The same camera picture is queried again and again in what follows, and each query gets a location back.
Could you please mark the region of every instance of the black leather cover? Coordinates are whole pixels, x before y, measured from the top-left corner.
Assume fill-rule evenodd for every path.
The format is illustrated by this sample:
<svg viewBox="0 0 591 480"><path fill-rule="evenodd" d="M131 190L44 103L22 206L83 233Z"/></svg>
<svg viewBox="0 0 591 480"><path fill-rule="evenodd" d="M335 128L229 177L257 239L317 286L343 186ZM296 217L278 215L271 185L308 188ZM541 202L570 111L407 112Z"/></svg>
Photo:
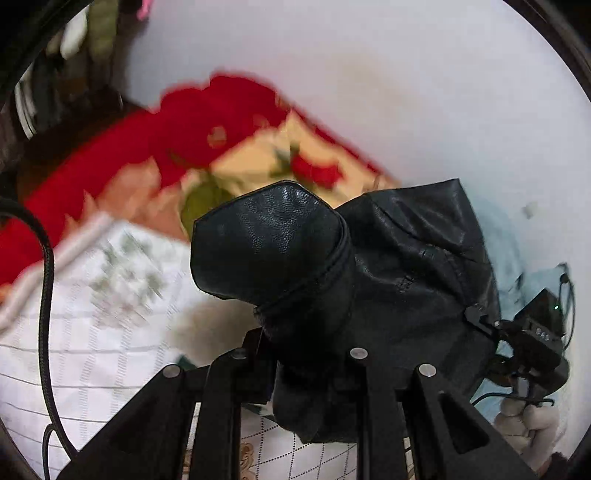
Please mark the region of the black leather cover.
<svg viewBox="0 0 591 480"><path fill-rule="evenodd" d="M280 365L277 422L303 442L356 439L335 378L354 346L388 367L435 365L466 395L495 342L463 321L499 319L482 233L458 180L367 193L333 210L282 181L197 220L197 286L256 305Z"/></svg>

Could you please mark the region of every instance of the finger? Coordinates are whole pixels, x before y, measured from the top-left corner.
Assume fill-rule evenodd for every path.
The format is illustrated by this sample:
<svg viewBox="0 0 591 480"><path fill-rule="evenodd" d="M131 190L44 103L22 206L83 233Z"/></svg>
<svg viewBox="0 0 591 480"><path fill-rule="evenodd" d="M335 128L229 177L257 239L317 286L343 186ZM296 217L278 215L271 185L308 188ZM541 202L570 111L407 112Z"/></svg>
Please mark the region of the finger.
<svg viewBox="0 0 591 480"><path fill-rule="evenodd" d="M507 417L516 417L523 412L524 408L525 402L523 400L505 398L501 402L501 413Z"/></svg>
<svg viewBox="0 0 591 480"><path fill-rule="evenodd" d="M552 454L557 429L558 422L543 430L537 430L530 445L523 450L521 457L532 470L537 471Z"/></svg>
<svg viewBox="0 0 591 480"><path fill-rule="evenodd" d="M536 407L528 405L523 412L523 423L529 430L546 429L558 425L560 413L555 407Z"/></svg>
<svg viewBox="0 0 591 480"><path fill-rule="evenodd" d="M509 445L513 447L517 453L521 454L527 446L530 444L530 439L528 437L522 437L517 435L503 435L503 438L507 441Z"/></svg>
<svg viewBox="0 0 591 480"><path fill-rule="evenodd" d="M521 421L521 417L506 417L502 413L495 417L494 426L503 436L526 436L529 431Z"/></svg>

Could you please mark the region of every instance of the white quilt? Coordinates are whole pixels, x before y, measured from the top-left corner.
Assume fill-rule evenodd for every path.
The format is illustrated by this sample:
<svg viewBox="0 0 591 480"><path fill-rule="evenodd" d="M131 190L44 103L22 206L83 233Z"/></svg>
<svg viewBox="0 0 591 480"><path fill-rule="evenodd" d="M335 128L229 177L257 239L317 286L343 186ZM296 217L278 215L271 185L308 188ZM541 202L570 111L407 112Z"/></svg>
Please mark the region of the white quilt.
<svg viewBox="0 0 591 480"><path fill-rule="evenodd" d="M81 449L164 365L178 360L180 352L164 340L167 329L206 296L191 278L188 245L128 222L102 216L62 244L56 249L50 370L64 428ZM49 417L37 358L41 272L39 265L24 272L0 312L0 327L11 325L0 336L0 416L43 477L41 439ZM243 479L355 477L354 444L302 445L248 411L242 438ZM52 478L67 462L53 435Z"/></svg>

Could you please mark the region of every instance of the wire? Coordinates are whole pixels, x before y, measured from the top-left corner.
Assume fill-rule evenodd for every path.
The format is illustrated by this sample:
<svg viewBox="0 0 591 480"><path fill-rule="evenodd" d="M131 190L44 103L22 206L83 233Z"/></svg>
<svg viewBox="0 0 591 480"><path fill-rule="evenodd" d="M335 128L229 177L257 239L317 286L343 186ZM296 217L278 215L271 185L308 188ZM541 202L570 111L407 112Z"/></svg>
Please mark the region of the wire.
<svg viewBox="0 0 591 480"><path fill-rule="evenodd" d="M480 397L478 397L474 402L472 402L472 406L473 407L476 406L476 404L478 402L481 402L485 398L489 398L489 397L511 398L513 400L521 400L521 401L524 401L526 403L531 403L531 404L551 403L553 407L554 407L554 404L556 403L553 398L537 399L537 398L520 397L519 395L513 395L512 393L490 392L490 393L485 393L484 395L481 395Z"/></svg>
<svg viewBox="0 0 591 480"><path fill-rule="evenodd" d="M47 451L49 450L49 437L51 437L52 432L55 432L55 428L50 423L47 427L45 427L45 431L43 432L43 441L41 442L41 449L43 452L43 475L45 476L46 480L50 480L49 476L49 459L47 457Z"/></svg>
<svg viewBox="0 0 591 480"><path fill-rule="evenodd" d="M569 301L572 300L573 302L573 320L570 322L570 334L569 334L569 340L566 342L566 345L564 346L564 351L566 351L566 349L569 347L570 342L573 339L573 335L574 335L574 321L576 318L576 313L577 313L577 304L575 302L574 299L574 285L573 283L569 280Z"/></svg>
<svg viewBox="0 0 591 480"><path fill-rule="evenodd" d="M55 432L60 443L63 445L66 454L70 459L78 453L72 442L66 435L64 426L61 423L57 412L56 401L51 389L51 375L49 371L49 323L51 316L51 294L53 291L54 261L51 243L45 232L45 229L39 223L39 220L19 203L0 197L0 215L8 215L19 219L25 223L35 234L41 251L43 252L43 285L41 287L41 307L39 310L39 374L41 377L41 389L43 391L43 400L47 407L47 413L51 423L47 426L43 435L43 464L46 479L49 478L49 468L45 469L47 464L47 447L49 444L49 435Z"/></svg>
<svg viewBox="0 0 591 480"><path fill-rule="evenodd" d="M558 284L558 305L560 306L560 313L562 313L562 282Z"/></svg>

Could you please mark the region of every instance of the silver screw head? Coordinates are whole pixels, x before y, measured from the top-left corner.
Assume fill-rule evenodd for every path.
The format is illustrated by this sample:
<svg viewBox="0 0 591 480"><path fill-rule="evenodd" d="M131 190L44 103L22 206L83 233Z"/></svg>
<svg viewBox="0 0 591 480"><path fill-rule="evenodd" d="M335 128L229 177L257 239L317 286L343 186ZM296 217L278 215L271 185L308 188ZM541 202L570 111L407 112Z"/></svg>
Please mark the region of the silver screw head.
<svg viewBox="0 0 591 480"><path fill-rule="evenodd" d="M422 364L420 367L418 367L418 372L424 377L432 377L437 373L437 368L431 364Z"/></svg>
<svg viewBox="0 0 591 480"><path fill-rule="evenodd" d="M349 355L356 360L363 360L364 358L367 358L368 351L365 348L356 346L349 351Z"/></svg>
<svg viewBox="0 0 591 480"><path fill-rule="evenodd" d="M235 348L231 355L234 360L244 360L248 356L245 348Z"/></svg>
<svg viewBox="0 0 591 480"><path fill-rule="evenodd" d="M162 370L162 374L166 378L174 378L180 375L181 368L178 365L167 365Z"/></svg>

